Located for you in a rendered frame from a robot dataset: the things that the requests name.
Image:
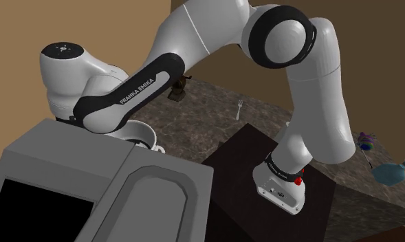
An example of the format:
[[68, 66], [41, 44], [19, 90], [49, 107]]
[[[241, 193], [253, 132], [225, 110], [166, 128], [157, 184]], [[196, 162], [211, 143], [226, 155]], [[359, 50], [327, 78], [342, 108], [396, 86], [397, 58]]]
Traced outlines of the dark brown small object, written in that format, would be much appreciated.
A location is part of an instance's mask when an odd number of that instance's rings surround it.
[[186, 81], [190, 80], [192, 76], [181, 76], [172, 86], [171, 92], [168, 95], [168, 99], [180, 102], [185, 96], [186, 92], [184, 91], [184, 87], [186, 86]]

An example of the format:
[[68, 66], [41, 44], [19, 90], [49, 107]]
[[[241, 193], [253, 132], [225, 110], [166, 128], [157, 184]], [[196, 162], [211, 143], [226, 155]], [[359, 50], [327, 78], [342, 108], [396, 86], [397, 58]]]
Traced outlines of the white mug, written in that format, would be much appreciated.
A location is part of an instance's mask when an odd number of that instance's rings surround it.
[[165, 153], [162, 146], [157, 145], [155, 131], [148, 124], [138, 120], [128, 120], [127, 123], [117, 131], [107, 135], [134, 143], [136, 146]]

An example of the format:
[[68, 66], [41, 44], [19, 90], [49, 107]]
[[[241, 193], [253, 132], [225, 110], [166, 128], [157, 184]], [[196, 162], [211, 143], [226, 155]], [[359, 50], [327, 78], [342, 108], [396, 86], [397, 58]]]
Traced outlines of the dark robot stand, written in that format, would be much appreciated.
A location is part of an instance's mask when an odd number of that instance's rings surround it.
[[311, 165], [304, 169], [305, 205], [290, 215], [262, 198], [252, 178], [276, 142], [245, 124], [204, 164], [214, 169], [205, 242], [326, 242], [336, 183]]

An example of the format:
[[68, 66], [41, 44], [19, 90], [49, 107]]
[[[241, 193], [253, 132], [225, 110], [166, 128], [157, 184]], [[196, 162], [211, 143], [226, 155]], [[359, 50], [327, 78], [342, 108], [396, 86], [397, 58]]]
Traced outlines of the grey box appliance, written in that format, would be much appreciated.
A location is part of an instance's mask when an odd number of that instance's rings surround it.
[[213, 169], [46, 119], [0, 159], [0, 242], [204, 242]]

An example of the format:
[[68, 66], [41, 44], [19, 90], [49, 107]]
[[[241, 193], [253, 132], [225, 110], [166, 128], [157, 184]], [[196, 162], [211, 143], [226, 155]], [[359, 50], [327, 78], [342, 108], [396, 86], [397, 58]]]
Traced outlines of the colourful toy on stick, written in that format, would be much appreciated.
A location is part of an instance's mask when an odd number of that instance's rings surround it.
[[360, 132], [360, 134], [357, 137], [357, 141], [355, 142], [356, 146], [362, 152], [365, 160], [368, 162], [370, 168], [373, 168], [373, 165], [369, 161], [365, 152], [370, 151], [374, 148], [374, 140], [375, 140], [374, 133], [366, 134], [365, 132]]

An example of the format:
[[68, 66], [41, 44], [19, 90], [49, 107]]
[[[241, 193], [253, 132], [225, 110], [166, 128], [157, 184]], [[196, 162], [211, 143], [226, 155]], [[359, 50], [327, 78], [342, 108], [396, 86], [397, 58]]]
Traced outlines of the teal round vase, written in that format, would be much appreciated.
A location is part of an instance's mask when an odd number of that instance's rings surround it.
[[371, 171], [374, 179], [385, 186], [394, 186], [405, 180], [405, 160], [401, 164], [381, 164]]

